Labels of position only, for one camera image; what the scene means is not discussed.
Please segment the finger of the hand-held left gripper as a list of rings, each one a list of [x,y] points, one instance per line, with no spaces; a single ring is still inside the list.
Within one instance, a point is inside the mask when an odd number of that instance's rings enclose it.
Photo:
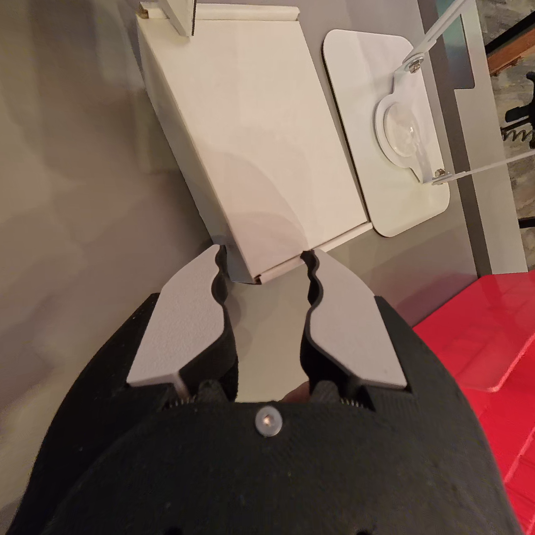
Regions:
[[[139,17],[166,19],[182,37],[192,37],[195,30],[197,1],[139,1]]]

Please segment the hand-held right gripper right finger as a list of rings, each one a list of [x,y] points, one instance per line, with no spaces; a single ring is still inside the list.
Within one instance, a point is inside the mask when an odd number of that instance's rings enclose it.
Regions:
[[[406,389],[408,382],[376,296],[349,268],[319,249],[301,255],[310,281],[300,364],[310,392],[335,384],[341,397],[363,386]]]

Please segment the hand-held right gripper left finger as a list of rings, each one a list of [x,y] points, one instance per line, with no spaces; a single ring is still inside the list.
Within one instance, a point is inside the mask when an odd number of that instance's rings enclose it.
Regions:
[[[134,357],[132,387],[171,384],[192,398],[207,380],[237,398],[237,348],[225,305],[227,253],[212,245],[164,285]]]

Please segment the white cardboard box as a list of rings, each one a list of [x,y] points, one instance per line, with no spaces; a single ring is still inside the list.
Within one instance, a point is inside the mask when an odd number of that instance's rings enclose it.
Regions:
[[[192,37],[143,19],[145,87],[232,281],[265,284],[371,228],[296,6],[197,3]]]

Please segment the red plastic container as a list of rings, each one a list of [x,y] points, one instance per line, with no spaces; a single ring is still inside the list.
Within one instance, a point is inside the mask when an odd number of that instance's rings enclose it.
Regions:
[[[534,272],[481,277],[414,331],[468,399],[525,534],[534,534]]]

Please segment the clear plastic strip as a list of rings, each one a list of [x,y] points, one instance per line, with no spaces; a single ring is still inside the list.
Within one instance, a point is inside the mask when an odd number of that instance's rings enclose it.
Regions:
[[[442,36],[445,30],[461,15],[463,10],[467,7],[467,4],[468,1],[453,1],[453,3],[446,8],[444,13],[438,17],[437,21],[425,33],[423,40],[413,47],[396,72],[415,72],[413,67],[417,64],[421,64],[425,59],[426,54],[436,44],[438,38]]]
[[[504,159],[504,160],[501,160],[501,161],[498,161],[498,162],[495,162],[495,163],[492,163],[492,164],[488,164],[488,165],[485,165],[485,166],[482,166],[482,167],[479,167],[479,168],[476,168],[476,169],[473,169],[473,170],[467,170],[467,171],[463,171],[463,172],[459,172],[459,173],[446,173],[444,175],[440,175],[439,177],[435,177],[434,179],[432,179],[429,184],[432,184],[432,185],[440,185],[440,184],[445,184],[445,183],[448,183],[448,182],[451,182],[451,181],[456,181],[462,177],[466,177],[466,176],[472,176],[474,174],[477,174],[477,173],[481,173],[481,172],[485,172],[485,171],[489,171],[489,170],[492,170],[492,169],[495,169],[495,168],[498,168],[502,165],[508,165],[508,164],[512,164],[512,163],[515,163],[517,161],[521,161],[523,159],[526,159],[526,158],[530,158],[530,157],[533,157],[534,156],[534,153],[535,153],[535,150],[532,149],[530,151],[527,151],[521,155],[516,155],[514,157],[510,157],[510,158],[507,158],[507,159]]]

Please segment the brown wooden furniture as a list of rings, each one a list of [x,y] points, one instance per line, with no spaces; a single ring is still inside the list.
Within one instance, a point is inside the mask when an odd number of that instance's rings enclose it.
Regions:
[[[515,66],[518,62],[534,54],[534,32],[527,33],[487,55],[488,70],[491,77]]]

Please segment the white rounded base plate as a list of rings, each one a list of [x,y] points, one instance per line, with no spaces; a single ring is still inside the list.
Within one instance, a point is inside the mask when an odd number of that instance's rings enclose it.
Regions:
[[[443,213],[449,186],[421,184],[411,170],[392,164],[374,130],[375,108],[391,92],[393,73],[413,49],[405,37],[331,30],[323,56],[371,223],[396,236]]]

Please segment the clear suction cup bracket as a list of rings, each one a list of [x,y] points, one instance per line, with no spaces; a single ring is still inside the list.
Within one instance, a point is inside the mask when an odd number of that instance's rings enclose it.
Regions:
[[[376,105],[374,132],[383,154],[421,184],[443,184],[442,153],[420,69],[426,52],[412,54],[393,73],[391,92]]]

